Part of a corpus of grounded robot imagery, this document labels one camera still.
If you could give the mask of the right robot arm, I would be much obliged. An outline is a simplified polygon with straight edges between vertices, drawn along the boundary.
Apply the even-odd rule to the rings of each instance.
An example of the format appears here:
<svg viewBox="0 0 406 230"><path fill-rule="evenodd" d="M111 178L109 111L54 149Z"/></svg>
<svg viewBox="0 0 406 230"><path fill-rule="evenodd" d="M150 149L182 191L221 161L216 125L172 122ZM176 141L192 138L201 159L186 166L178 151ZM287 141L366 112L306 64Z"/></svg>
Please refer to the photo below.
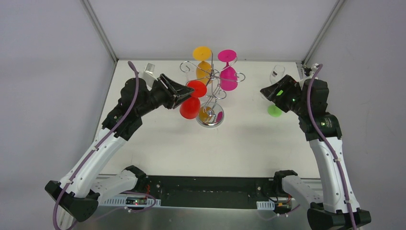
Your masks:
<svg viewBox="0 0 406 230"><path fill-rule="evenodd" d="M274 175L272 191L291 195L307 211L313 230L354 230L369 224L370 212L361 209L351 188L342 150L338 119L327 111L328 84L323 80L295 81L286 75L260 93L283 112L294 112L316 159L322 195L292 171Z"/></svg>

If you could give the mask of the red wine glass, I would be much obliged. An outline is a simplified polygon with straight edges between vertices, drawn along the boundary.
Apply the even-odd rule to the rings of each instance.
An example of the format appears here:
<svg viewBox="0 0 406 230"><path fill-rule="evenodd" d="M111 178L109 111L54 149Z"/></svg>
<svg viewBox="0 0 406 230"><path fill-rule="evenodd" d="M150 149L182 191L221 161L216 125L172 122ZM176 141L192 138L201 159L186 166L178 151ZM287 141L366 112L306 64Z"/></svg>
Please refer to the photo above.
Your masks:
<svg viewBox="0 0 406 230"><path fill-rule="evenodd" d="M199 113L200 98L206 95L207 87L200 80L192 80L186 86L193 88L194 92L191 94L191 98L181 104L180 115L186 119L194 119Z"/></svg>

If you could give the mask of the green wine glass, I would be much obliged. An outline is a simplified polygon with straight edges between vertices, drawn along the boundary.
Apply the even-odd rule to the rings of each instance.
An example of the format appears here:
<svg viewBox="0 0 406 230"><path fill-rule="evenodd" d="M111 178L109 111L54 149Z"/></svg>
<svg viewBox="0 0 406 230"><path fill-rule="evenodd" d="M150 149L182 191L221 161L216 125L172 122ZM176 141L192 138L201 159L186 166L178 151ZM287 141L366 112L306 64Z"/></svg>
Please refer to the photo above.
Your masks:
<svg viewBox="0 0 406 230"><path fill-rule="evenodd" d="M282 115L283 111L278 108L275 103L271 102L271 104L267 108L267 112L272 117L279 117Z"/></svg>

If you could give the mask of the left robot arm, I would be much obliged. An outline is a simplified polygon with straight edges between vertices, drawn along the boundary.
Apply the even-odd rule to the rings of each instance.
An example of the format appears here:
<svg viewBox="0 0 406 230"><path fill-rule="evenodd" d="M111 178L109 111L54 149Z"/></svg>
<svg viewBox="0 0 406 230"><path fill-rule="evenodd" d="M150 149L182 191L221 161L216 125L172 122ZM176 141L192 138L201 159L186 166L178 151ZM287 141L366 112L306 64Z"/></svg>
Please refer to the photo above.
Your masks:
<svg viewBox="0 0 406 230"><path fill-rule="evenodd" d="M194 88L179 84L161 74L147 87L144 79L135 76L125 82L117 105L102 122L94 143L79 162L58 181L49 181L45 191L76 222L84 222L101 202L121 192L131 190L140 194L145 190L145 173L135 166L125 168L118 176L101 185L95 179L111 157L141 127L142 116L163 106L175 109L191 98Z"/></svg>

